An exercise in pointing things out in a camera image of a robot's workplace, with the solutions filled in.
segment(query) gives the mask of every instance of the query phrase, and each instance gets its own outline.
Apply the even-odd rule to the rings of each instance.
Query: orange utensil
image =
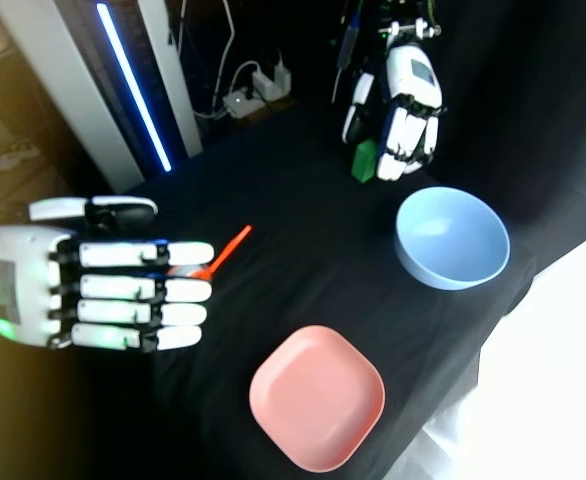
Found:
[[[240,243],[246,238],[246,236],[253,230],[251,225],[247,225],[242,229],[242,231],[237,234],[234,238],[231,239],[229,243],[222,249],[218,257],[211,263],[208,267],[202,268],[201,270],[196,270],[190,273],[188,276],[189,278],[199,278],[200,280],[206,280],[207,282],[211,281],[213,274],[215,271],[220,268],[220,265],[224,263],[224,261],[233,253],[233,251],[238,247]],[[169,273],[173,272],[176,267],[173,267],[169,270]]]

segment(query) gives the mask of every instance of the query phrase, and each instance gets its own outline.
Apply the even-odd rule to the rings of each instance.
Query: green block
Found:
[[[355,149],[351,175],[359,182],[364,183],[375,176],[377,166],[377,143],[366,140]]]

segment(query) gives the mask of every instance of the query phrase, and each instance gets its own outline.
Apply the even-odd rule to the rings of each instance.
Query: square pink plate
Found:
[[[257,423],[293,463],[322,473],[343,465],[378,421],[384,383],[344,337],[312,325],[258,368],[249,401]]]

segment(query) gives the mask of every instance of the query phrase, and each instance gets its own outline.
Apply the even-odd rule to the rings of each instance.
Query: white robotic hand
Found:
[[[94,229],[141,226],[156,213],[155,203],[137,197],[50,199],[29,208],[33,221],[85,217]],[[200,242],[83,242],[71,230],[0,226],[0,334],[49,348],[194,345],[211,286],[164,272],[197,270],[213,255]]]
[[[382,180],[398,180],[402,174],[419,170],[431,161],[437,144],[442,90],[426,53],[416,43],[405,43],[409,31],[422,39],[437,35],[439,27],[428,27],[418,18],[415,25],[393,22],[384,30],[389,35],[383,83],[388,90],[389,112],[377,164],[377,176]],[[371,73],[363,73],[358,79],[342,130],[345,143],[361,141],[359,112],[366,108],[374,80]]]

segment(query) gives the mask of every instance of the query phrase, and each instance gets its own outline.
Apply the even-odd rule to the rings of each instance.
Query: table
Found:
[[[532,281],[535,262],[518,245],[506,270],[477,288],[444,292],[411,278],[393,250],[394,218],[434,180],[418,172],[358,184],[332,122],[321,109],[295,107],[131,192],[160,207],[149,237],[219,250],[254,227],[213,280],[202,341],[151,357],[154,399],[171,426],[161,462],[180,478],[316,477],[260,429],[248,391],[286,337],[321,324],[369,358],[386,388],[376,427],[323,478],[381,479]]]

